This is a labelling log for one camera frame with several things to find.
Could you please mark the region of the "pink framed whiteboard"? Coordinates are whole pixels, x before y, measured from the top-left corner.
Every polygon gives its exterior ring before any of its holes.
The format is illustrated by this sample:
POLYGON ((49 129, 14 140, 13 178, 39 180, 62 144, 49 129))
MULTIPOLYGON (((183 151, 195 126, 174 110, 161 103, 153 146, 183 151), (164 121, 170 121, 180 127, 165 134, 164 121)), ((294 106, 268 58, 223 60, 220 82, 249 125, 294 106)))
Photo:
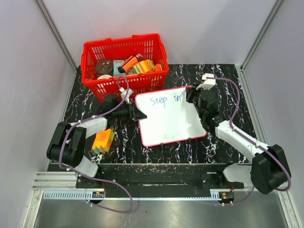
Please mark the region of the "pink framed whiteboard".
POLYGON ((207 135, 193 104, 186 101, 188 86, 152 91, 135 96, 136 107, 147 118, 139 120, 142 144, 161 144, 207 135))

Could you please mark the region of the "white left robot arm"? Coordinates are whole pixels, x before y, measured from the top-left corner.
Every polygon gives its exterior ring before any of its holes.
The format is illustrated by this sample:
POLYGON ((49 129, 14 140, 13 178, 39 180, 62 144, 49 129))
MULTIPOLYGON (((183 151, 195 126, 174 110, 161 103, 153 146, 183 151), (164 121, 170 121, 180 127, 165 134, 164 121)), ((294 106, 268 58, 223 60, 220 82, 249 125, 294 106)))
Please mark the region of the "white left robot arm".
POLYGON ((118 118, 139 121, 146 119, 147 115, 136 107, 134 100, 122 102, 118 95, 107 94, 97 115, 82 122, 57 124, 47 149, 47 158, 87 176, 86 182, 98 188, 103 177, 98 173, 97 164, 84 156, 86 139, 109 129, 118 118))

